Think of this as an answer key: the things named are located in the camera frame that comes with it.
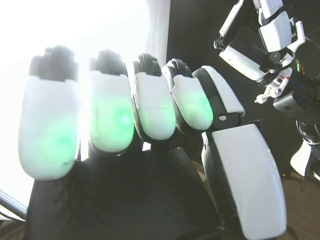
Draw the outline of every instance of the white curtain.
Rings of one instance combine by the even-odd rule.
[[[86,65],[112,49],[124,60],[148,52],[166,63],[170,0],[10,0],[0,3],[0,190],[28,206],[33,179],[18,158],[18,129],[30,60],[64,45]],[[0,211],[8,211],[0,206]]]

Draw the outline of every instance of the robotic hand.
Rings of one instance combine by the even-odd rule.
[[[302,22],[289,17],[290,7],[282,0],[239,0],[214,40],[214,48],[221,50],[219,56],[229,65],[265,87],[255,103],[274,98],[273,106],[296,120],[303,144],[290,163],[302,176],[313,167],[313,175],[320,179],[317,166],[309,159],[311,151],[320,159],[320,82],[291,67],[306,38]],[[264,51],[237,37],[244,26],[259,33]]]

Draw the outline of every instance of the robotic arm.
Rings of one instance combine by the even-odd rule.
[[[239,0],[214,40],[214,48],[221,50],[219,56],[229,65],[265,87],[255,103],[274,98],[273,106],[297,121],[304,153],[298,151],[291,165],[304,176],[311,150],[316,156],[319,151],[320,82],[292,68],[295,52],[306,38],[302,21],[289,17],[290,9],[282,0]],[[264,50],[237,36],[244,26],[259,34]]]

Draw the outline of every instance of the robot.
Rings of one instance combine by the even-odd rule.
[[[277,110],[297,120],[304,139],[302,147],[319,156],[319,83],[291,67],[305,36],[302,22],[289,18],[287,10],[281,0],[239,0],[214,47],[233,68],[266,87],[256,102],[263,104],[274,98]],[[245,23],[259,32],[265,52],[237,38]],[[160,68],[157,59],[146,53],[132,63],[133,73],[128,69],[120,56],[109,50],[90,60],[91,157],[77,161],[81,103],[73,53],[57,46],[33,59],[19,129],[20,162],[36,180],[26,217],[26,238],[112,238],[110,234],[116,229],[112,220],[122,223],[118,214],[147,208],[150,196],[152,202],[156,201],[154,196],[165,199],[165,209],[174,212],[175,222],[183,219],[177,226],[179,231],[163,231],[171,234],[165,239],[220,239],[226,231],[234,239],[248,240],[283,234],[287,228],[286,204],[275,161],[259,126],[243,122],[245,110],[226,80],[211,66],[192,73],[179,59]],[[183,149],[170,148],[176,131],[202,135],[202,162],[214,208]],[[141,142],[151,143],[151,150],[142,152]],[[291,164],[305,175],[311,165],[309,155],[301,160],[299,154]],[[147,160],[146,167],[137,168],[142,164],[140,159]],[[119,169],[120,176],[112,178]],[[141,179],[150,183],[144,185],[144,181],[137,183],[128,177],[136,176],[137,169]],[[128,194],[122,195],[107,181],[122,181],[122,187],[129,186]],[[199,199],[192,200],[201,200],[200,205],[207,209],[201,217],[186,200],[191,198],[186,195],[187,188],[197,191]],[[124,202],[123,198],[133,197],[136,202],[119,205],[113,201],[117,197]],[[204,223],[201,218],[206,214],[210,220]],[[163,225],[167,228],[166,224],[174,224],[170,219],[166,215]],[[210,227],[199,228],[205,224]],[[195,230],[188,233],[184,228]],[[118,234],[119,239],[128,239],[130,230]],[[140,234],[132,238],[146,239],[142,231]],[[153,235],[147,239],[164,238]]]

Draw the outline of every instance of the dark background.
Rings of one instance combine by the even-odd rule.
[[[306,36],[320,27],[320,1],[285,0],[293,4],[291,16],[303,21]],[[229,83],[242,103],[246,121],[262,119],[264,138],[275,158],[280,174],[292,171],[290,160],[299,149],[302,138],[296,130],[293,119],[278,112],[269,99],[265,104],[254,103],[256,96],[265,91],[257,84],[234,70],[219,57],[213,47],[213,40],[219,37],[219,30],[237,0],[171,0],[167,61],[179,58],[188,64],[191,71],[203,65],[214,67]],[[310,36],[320,43],[320,31]],[[306,75],[320,74],[320,50],[306,42],[296,57],[300,59]],[[202,148],[200,138],[187,138],[183,144],[192,159],[198,158]]]

